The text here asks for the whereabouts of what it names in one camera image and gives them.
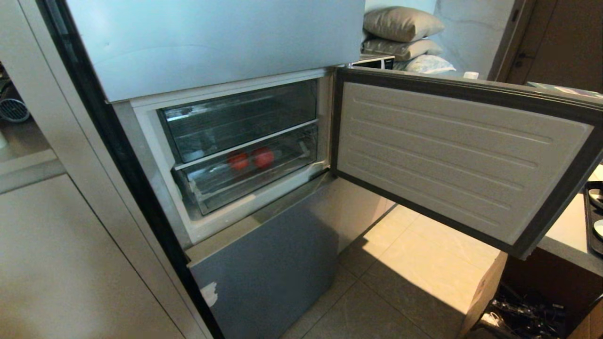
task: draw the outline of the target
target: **fan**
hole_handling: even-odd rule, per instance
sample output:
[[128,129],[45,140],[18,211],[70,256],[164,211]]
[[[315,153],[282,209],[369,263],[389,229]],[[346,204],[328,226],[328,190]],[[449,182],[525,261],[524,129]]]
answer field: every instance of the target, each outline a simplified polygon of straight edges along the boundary
[[30,111],[25,107],[12,81],[9,81],[0,95],[0,118],[10,122],[24,122],[29,117]]

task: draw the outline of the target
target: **refrigerator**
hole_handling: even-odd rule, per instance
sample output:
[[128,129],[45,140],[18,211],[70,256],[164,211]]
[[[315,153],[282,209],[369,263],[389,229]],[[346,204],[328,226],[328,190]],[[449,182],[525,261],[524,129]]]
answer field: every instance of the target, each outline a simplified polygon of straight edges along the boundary
[[215,337],[277,338],[393,203],[526,258],[603,155],[601,100],[348,65],[363,1],[40,8]]

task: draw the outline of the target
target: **stack of pillows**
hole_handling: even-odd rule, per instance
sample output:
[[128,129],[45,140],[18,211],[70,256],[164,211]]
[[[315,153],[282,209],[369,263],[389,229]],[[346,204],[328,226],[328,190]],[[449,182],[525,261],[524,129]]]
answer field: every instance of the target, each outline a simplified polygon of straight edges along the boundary
[[427,37],[444,30],[437,17],[414,8],[394,6],[364,15],[364,29],[372,38],[362,43],[362,52],[394,55],[394,69],[437,74],[456,69],[438,57],[442,49]]

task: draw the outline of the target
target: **door handle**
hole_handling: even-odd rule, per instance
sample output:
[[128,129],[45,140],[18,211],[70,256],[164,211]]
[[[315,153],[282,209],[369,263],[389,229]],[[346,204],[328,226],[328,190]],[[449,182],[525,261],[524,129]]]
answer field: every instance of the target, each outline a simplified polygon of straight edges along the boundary
[[536,59],[536,56],[533,55],[527,55],[526,52],[521,52],[519,53],[519,55],[517,56],[519,59]]

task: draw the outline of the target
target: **floor tile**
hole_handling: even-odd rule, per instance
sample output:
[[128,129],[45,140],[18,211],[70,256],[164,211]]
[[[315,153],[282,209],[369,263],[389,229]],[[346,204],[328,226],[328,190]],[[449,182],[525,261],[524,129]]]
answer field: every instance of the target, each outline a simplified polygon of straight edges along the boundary
[[419,214],[396,206],[365,235],[354,240],[339,256],[339,263],[359,277],[418,218]]
[[405,232],[361,280],[434,339],[454,338],[486,271]]
[[357,282],[304,339],[429,339],[406,317]]
[[357,281],[345,268],[338,265],[333,285],[285,332],[281,339],[300,339]]
[[392,304],[433,339],[453,339],[465,315],[400,277],[381,262],[362,276],[372,290]]
[[431,241],[441,251],[483,270],[490,268],[500,253],[500,250],[424,215],[418,217],[409,230]]

